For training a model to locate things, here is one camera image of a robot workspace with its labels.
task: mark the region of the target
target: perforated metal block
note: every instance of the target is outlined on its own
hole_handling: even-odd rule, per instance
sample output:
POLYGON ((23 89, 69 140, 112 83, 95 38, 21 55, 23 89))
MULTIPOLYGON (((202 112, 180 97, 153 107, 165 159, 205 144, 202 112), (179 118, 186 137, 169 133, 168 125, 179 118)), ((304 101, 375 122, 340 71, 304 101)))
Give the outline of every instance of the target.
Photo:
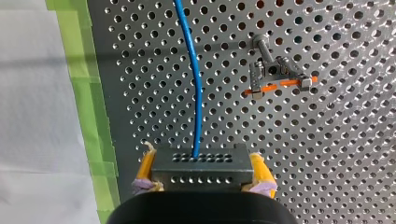
MULTIPOLYGON (((259 151, 300 223, 396 223, 395 1, 183 3, 205 83, 202 147, 259 151), (255 34, 318 76, 314 88, 243 95, 255 34)), ((89 5, 125 201, 144 140, 192 144, 190 60, 171 0, 89 5)))
POLYGON ((189 148, 175 153, 174 148, 161 145, 151 168, 152 180, 163 183, 166 190, 238 191, 251 183, 253 169, 247 147, 202 148, 198 158, 189 148))

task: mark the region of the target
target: pegboard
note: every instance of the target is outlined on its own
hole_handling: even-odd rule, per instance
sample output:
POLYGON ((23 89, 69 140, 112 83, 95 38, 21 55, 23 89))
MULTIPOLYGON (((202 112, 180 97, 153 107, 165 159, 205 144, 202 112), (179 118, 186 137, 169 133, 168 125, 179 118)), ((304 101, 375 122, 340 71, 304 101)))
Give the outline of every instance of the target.
MULTIPOLYGON (((395 1, 183 4, 204 83, 201 147, 259 151, 299 223, 396 223, 395 1), (318 83, 244 95, 257 34, 318 83)), ((89 6, 125 201, 144 140, 192 145, 190 59, 171 0, 89 6)))

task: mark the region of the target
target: green tape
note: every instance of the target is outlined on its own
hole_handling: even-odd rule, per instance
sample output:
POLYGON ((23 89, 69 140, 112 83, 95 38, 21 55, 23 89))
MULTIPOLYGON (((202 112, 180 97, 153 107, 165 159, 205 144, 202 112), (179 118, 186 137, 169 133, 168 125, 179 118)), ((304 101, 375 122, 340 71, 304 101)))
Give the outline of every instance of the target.
POLYGON ((98 213, 98 216, 99 216, 100 223, 102 223, 102 224, 105 224, 107 222, 108 218, 111 215, 110 211, 97 210, 97 213, 98 213))
POLYGON ((108 161, 90 161, 91 175, 115 177, 114 163, 108 161))
POLYGON ((116 177, 92 176, 98 210, 113 211, 120 204, 116 177))
POLYGON ((97 67, 87 0, 46 1, 47 8, 55 10, 58 17, 91 170, 97 213, 101 223, 105 224, 111 211, 120 204, 116 178, 118 169, 97 67))

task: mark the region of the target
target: blue cable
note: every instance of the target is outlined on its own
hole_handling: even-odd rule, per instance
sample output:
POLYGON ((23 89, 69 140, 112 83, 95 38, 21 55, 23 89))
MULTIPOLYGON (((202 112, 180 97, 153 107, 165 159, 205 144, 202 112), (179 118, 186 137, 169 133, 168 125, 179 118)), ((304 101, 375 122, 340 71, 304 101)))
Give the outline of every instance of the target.
POLYGON ((186 40, 187 49, 189 50, 190 61, 192 66, 192 74, 194 75, 195 83, 195 128, 194 128, 194 148, 192 150, 192 156, 197 158, 199 155, 199 145, 202 130, 202 83, 199 77, 199 65, 197 55, 195 53, 194 42, 192 41, 190 27, 187 23, 186 15, 184 15, 183 4, 181 0, 174 0, 175 8, 180 21, 181 29, 186 40))

